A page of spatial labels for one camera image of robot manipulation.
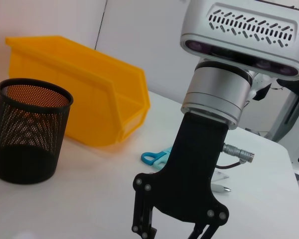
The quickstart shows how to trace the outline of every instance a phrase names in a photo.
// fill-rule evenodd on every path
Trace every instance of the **blue scissors handle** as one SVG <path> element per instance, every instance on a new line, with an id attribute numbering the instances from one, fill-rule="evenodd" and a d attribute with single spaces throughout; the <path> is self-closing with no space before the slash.
<path id="1" fill-rule="evenodd" d="M 141 160 L 146 163 L 147 165 L 152 166 L 155 161 L 159 160 L 162 158 L 164 155 L 166 155 L 165 152 L 160 152 L 160 153 L 151 153 L 151 152 L 145 152 L 141 155 Z"/>

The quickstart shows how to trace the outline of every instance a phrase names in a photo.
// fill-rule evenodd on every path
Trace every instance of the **black cable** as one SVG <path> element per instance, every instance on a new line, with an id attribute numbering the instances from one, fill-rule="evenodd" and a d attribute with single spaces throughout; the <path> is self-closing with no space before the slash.
<path id="1" fill-rule="evenodd" d="M 237 162 L 237 163 L 233 163 L 233 164 L 230 164 L 230 165 L 227 165 L 227 166 L 216 165 L 216 168 L 218 168 L 218 169 L 230 169 L 230 168 L 233 168 L 233 167 L 237 167 L 239 165 L 240 165 L 240 162 Z"/>

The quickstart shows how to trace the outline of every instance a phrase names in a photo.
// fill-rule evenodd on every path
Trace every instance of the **yellow plastic bin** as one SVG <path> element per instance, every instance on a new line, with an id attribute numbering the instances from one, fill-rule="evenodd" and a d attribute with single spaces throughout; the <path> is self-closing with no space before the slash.
<path id="1" fill-rule="evenodd" d="M 142 69 L 61 36 L 8 37 L 9 76 L 51 82 L 74 98 L 66 135 L 90 146 L 124 141 L 150 108 Z"/>

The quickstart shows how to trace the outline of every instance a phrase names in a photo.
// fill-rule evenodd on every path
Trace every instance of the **camera vent grille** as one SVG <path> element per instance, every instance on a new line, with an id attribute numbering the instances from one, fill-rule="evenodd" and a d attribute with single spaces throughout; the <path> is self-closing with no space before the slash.
<path id="1" fill-rule="evenodd" d="M 262 16 L 231 9 L 217 9 L 208 19 L 212 30 L 272 46 L 288 47 L 295 40 L 295 26 Z"/>

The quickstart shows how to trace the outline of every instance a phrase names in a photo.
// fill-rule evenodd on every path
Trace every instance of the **white wall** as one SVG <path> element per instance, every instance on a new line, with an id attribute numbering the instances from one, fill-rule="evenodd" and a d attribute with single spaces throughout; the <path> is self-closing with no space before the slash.
<path id="1" fill-rule="evenodd" d="M 272 0 L 297 5 L 299 0 Z M 189 0 L 109 0 L 97 50 L 143 68 L 150 91 L 182 102 L 198 57 L 179 46 Z M 239 126 L 269 131 L 289 92 L 270 90 L 244 110 Z"/>
<path id="2" fill-rule="evenodd" d="M 0 81 L 7 78 L 6 36 L 62 35 L 94 49 L 106 0 L 0 0 Z"/>

